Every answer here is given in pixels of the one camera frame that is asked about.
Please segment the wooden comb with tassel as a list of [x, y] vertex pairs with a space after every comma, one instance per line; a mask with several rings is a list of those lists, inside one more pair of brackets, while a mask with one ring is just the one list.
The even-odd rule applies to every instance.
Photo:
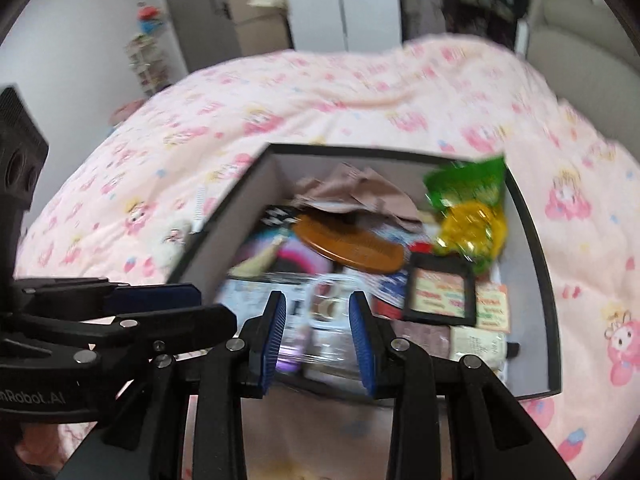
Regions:
[[[381, 271], [387, 249], [384, 240], [359, 226], [340, 220], [300, 214], [292, 225], [294, 234], [308, 247], [333, 262], [364, 273]], [[257, 278], [267, 264], [267, 252], [232, 266], [230, 278]]]

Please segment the green yellow corn package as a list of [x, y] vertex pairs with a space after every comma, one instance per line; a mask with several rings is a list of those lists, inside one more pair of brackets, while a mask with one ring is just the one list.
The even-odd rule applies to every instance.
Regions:
[[427, 174], [423, 183], [426, 197], [439, 215], [433, 252], [463, 258], [477, 276], [488, 272], [500, 256], [508, 235], [503, 210], [504, 157], [453, 162]]

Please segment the white smartwatch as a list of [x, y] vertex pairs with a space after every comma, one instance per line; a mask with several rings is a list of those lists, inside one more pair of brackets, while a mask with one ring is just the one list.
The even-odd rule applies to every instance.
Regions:
[[201, 185], [196, 191], [196, 200], [194, 207], [194, 216], [192, 223], [192, 232], [198, 233], [201, 231], [204, 223], [207, 219], [207, 214], [205, 212], [205, 203], [207, 200], [207, 188], [205, 185]]

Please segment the white fluffy plush toy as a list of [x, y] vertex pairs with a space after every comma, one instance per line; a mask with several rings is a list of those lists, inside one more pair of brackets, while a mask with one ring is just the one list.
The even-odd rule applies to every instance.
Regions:
[[172, 219], [163, 223], [151, 238], [154, 266], [166, 272], [170, 271], [181, 258], [191, 233], [192, 221], [187, 218]]

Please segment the blue white patterned packet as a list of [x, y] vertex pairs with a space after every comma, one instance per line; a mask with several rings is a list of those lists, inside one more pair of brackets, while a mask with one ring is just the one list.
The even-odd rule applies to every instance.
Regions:
[[423, 223], [418, 232], [409, 232], [400, 226], [384, 222], [371, 229], [384, 240], [387, 252], [381, 271], [368, 277], [370, 291], [393, 307], [401, 308], [405, 301], [408, 281], [408, 263], [411, 246], [416, 243], [431, 244], [437, 234], [437, 226]]

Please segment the black Smart Devil booklet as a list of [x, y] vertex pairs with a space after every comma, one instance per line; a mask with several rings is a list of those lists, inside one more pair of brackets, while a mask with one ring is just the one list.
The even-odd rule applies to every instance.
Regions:
[[232, 266], [267, 252], [267, 264], [258, 274], [284, 272], [325, 274], [333, 271], [333, 262], [304, 244], [292, 225], [300, 211], [288, 205], [269, 205], [254, 224], [250, 235], [235, 255]]

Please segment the black framed small box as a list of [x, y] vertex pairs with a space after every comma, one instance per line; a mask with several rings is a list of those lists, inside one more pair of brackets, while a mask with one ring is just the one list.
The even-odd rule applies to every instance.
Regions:
[[468, 260], [425, 252], [411, 254], [401, 309], [404, 321], [474, 326], [476, 305], [475, 275]]

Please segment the cream sachet packet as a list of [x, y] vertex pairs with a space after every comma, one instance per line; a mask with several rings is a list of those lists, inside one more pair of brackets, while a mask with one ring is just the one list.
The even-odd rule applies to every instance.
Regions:
[[508, 342], [503, 333], [469, 326], [454, 326], [450, 330], [449, 359], [460, 361], [464, 356], [478, 356], [492, 370], [506, 362]]

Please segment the pink cartoon print blanket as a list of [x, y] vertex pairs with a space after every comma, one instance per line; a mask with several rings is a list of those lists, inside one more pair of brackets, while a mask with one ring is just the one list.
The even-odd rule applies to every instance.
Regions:
[[639, 415], [639, 370], [613, 334], [639, 318], [639, 165], [508, 50], [465, 36], [378, 55], [283, 51], [200, 70], [153, 96], [28, 229], [18, 276], [166, 280], [166, 221], [207, 217], [268, 143], [506, 156], [558, 308], [563, 387], [537, 422], [575, 476], [605, 471]]

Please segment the white shelf with toys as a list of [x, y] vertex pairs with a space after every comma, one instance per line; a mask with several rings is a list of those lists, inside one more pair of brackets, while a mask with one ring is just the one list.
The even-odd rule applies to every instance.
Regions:
[[158, 44], [165, 22], [162, 11], [145, 2], [137, 4], [136, 19], [140, 32], [126, 44], [125, 52], [143, 94], [150, 98], [171, 85], [166, 56]]

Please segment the brown wardrobe cabinet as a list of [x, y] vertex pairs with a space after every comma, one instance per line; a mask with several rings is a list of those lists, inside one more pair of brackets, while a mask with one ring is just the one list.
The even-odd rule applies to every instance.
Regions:
[[292, 48], [288, 0], [227, 0], [243, 56]]

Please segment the grey door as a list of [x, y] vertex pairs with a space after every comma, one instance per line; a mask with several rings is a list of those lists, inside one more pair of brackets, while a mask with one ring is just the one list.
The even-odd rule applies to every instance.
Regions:
[[227, 0], [165, 0], [189, 73], [241, 56]]

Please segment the grey padded headboard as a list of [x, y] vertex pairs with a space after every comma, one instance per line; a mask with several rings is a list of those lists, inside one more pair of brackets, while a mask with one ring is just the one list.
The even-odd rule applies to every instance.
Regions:
[[639, 55], [606, 6], [529, 0], [515, 51], [609, 139], [639, 155]]

